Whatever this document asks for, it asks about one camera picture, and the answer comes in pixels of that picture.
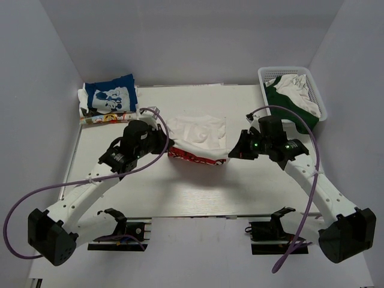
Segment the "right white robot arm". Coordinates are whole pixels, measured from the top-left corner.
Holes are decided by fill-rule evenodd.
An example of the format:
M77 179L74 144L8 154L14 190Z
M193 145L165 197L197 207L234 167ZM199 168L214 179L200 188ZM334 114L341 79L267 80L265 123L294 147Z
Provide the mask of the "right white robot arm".
M333 263L340 263L373 246L376 216L360 209L331 183L317 168L307 147L298 139L288 139L281 120L264 116L259 126L242 130L229 157L255 160L266 155L278 164L308 195L321 217L304 219L303 214L285 207L271 214L265 232L286 240L298 232L291 243L304 240L318 245Z

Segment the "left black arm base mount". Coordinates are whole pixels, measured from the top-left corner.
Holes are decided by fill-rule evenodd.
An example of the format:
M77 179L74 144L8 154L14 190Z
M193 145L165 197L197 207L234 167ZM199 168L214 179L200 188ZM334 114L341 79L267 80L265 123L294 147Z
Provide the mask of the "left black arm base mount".
M149 219L128 219L125 230L113 236L102 236L99 240L90 242L88 251L144 252L151 238Z

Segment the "white Coca-Cola print t-shirt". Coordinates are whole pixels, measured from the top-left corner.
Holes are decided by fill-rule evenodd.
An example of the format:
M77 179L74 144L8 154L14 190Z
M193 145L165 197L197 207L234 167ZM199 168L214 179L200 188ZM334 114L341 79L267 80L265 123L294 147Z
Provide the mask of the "white Coca-Cola print t-shirt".
M168 157L210 166L229 161L224 118L179 116L168 119L166 124L174 141Z

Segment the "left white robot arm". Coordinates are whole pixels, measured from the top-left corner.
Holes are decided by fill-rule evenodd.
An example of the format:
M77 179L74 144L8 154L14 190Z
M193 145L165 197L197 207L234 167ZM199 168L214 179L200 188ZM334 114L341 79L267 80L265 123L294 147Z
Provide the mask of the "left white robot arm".
M78 184L45 211L33 210L28 217L28 242L52 265L66 262L75 249L93 240L112 241L124 238L126 216L113 208L100 210L95 216L83 214L103 194L118 184L125 173L133 171L147 154L160 155L174 145L161 129L141 120L124 128L89 173L85 184Z

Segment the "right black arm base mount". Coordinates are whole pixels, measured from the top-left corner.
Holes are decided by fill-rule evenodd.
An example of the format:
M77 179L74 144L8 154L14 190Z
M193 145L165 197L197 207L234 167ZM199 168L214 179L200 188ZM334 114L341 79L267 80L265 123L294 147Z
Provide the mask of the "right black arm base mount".
M279 235L268 221L250 222L245 233L250 236L254 256L282 256L294 237L286 232Z

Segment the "blue cartoon print t-shirt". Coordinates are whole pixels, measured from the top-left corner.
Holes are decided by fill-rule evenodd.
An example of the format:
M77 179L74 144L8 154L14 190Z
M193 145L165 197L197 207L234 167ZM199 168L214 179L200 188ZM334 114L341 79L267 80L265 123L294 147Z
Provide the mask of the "blue cartoon print t-shirt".
M96 115L136 112L138 100L132 74L110 81L85 83L86 107Z

